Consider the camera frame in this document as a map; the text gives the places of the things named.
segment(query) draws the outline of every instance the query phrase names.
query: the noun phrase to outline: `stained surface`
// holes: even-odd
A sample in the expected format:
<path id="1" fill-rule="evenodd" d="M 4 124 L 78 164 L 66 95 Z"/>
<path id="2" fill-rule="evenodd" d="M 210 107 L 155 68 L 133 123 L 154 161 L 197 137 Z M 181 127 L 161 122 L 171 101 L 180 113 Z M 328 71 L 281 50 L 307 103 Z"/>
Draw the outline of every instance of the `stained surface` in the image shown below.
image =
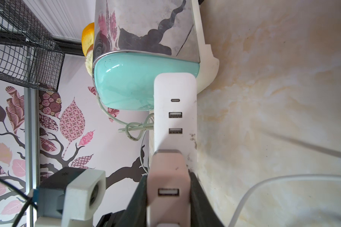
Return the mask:
<path id="1" fill-rule="evenodd" d="M 246 191 L 291 174 L 341 174 L 341 0 L 205 1 L 220 69 L 198 95 L 199 178 L 224 224 Z M 341 183 L 277 183 L 237 226 L 341 226 Z"/>

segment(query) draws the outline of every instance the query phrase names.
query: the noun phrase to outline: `white power strip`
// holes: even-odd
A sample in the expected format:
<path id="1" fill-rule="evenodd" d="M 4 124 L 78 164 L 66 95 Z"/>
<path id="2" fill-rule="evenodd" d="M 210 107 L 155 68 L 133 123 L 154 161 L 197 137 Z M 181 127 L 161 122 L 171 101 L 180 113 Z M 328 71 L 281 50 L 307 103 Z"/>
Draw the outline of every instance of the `white power strip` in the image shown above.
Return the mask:
<path id="1" fill-rule="evenodd" d="M 190 73 L 162 73 L 154 81 L 154 150 L 179 150 L 197 169 L 197 83 Z"/>

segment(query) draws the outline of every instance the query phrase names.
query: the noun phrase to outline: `wire basket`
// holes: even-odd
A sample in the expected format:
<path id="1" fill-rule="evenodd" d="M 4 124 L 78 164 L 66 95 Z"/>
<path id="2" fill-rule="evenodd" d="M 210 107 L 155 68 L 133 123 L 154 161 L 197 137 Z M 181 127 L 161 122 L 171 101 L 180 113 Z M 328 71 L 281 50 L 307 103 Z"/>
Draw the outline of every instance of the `wire basket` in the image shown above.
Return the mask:
<path id="1" fill-rule="evenodd" d="M 64 53 L 20 0 L 0 0 L 0 80 L 56 92 Z"/>

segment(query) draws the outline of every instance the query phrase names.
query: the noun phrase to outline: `tree branch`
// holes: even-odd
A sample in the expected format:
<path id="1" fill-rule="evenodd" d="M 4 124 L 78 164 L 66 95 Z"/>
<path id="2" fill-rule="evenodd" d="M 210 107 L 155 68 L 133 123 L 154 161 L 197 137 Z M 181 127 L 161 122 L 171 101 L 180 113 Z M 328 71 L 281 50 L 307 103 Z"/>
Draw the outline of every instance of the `tree branch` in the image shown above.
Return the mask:
<path id="1" fill-rule="evenodd" d="M 74 160 L 74 158 L 77 156 L 77 154 L 78 154 L 78 151 L 82 148 L 82 147 L 84 147 L 84 146 L 81 146 L 81 147 L 77 147 L 77 143 L 76 143 L 76 151 L 74 152 L 74 155 L 70 158 L 70 159 L 68 159 L 67 161 L 65 161 L 66 162 L 66 164 L 67 164 L 67 166 L 69 166 L 69 163 L 71 162 L 71 161 L 73 161 Z"/>
<path id="2" fill-rule="evenodd" d="M 11 219 L 11 220 L 9 220 L 9 221 L 2 221 L 2 220 L 0 220 L 0 225 L 11 224 L 11 223 L 13 223 L 14 220 L 16 219 L 16 217 L 17 217 L 18 215 L 19 215 L 19 214 L 16 214 L 16 215 L 14 216 L 14 218 Z"/>
<path id="3" fill-rule="evenodd" d="M 53 134 L 53 133 L 49 133 L 49 134 L 51 134 L 52 136 L 54 136 L 54 139 L 49 139 L 49 140 L 54 140 L 54 141 L 56 141 L 57 143 L 59 143 L 59 145 L 60 145 L 60 147 L 61 147 L 61 150 L 60 150 L 60 152 L 59 152 L 59 156 L 60 156 L 61 159 L 62 159 L 62 153 L 63 153 L 63 150 L 64 150 L 63 144 L 59 141 L 59 139 L 57 138 L 57 136 L 56 136 L 55 134 Z"/>
<path id="4" fill-rule="evenodd" d="M 17 181 L 20 184 L 20 186 L 25 188 L 25 181 L 23 181 L 22 179 L 20 179 L 18 177 L 10 176 L 9 175 L 9 171 L 8 171 L 8 175 L 7 176 L 0 176 L 0 179 L 3 179 L 3 180 L 15 180 L 15 181 Z"/>
<path id="5" fill-rule="evenodd" d="M 52 163 L 40 164 L 40 167 L 41 168 L 48 168 L 48 170 L 51 171 L 52 173 L 58 172 L 58 170 L 55 168 L 55 166 Z"/>
<path id="6" fill-rule="evenodd" d="M 25 157 L 23 156 L 22 153 L 20 153 L 20 152 L 17 152 L 17 153 L 20 155 L 20 158 L 21 158 L 21 159 L 24 159 L 24 160 L 25 160 Z"/>
<path id="7" fill-rule="evenodd" d="M 25 149 L 25 144 L 22 143 L 22 142 L 19 140 L 18 136 L 16 136 L 14 133 L 11 133 L 11 132 L 7 132 L 7 133 L 3 133 L 3 134 L 0 133 L 0 135 L 12 135 L 12 136 L 14 137 L 15 141 L 18 143 L 18 145 L 19 145 L 20 147 L 22 147 L 22 148 Z"/>
<path id="8" fill-rule="evenodd" d="M 44 155 L 45 157 L 47 157 L 47 158 L 56 158 L 56 157 L 57 157 L 57 155 L 55 155 L 55 154 L 50 154 L 50 153 L 45 152 L 45 151 L 43 151 L 43 150 L 40 150 L 40 153 L 41 153 L 42 155 Z"/>
<path id="9" fill-rule="evenodd" d="M 11 191 L 9 193 L 3 194 L 0 196 L 0 202 L 4 199 L 7 199 L 7 198 L 14 196 L 14 195 L 18 195 L 18 193 L 16 193 L 15 191 Z"/>

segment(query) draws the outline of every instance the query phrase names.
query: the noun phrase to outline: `usb port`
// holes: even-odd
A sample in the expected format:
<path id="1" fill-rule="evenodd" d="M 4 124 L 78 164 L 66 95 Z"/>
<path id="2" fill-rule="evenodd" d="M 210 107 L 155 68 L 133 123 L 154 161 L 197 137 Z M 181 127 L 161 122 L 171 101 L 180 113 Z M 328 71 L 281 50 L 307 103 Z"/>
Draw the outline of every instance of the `usb port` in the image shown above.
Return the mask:
<path id="1" fill-rule="evenodd" d="M 169 112 L 169 118 L 182 118 L 182 112 Z"/>
<path id="2" fill-rule="evenodd" d="M 169 134 L 182 134 L 183 129 L 169 129 Z"/>
<path id="3" fill-rule="evenodd" d="M 158 188 L 158 196 L 179 196 L 178 188 Z"/>

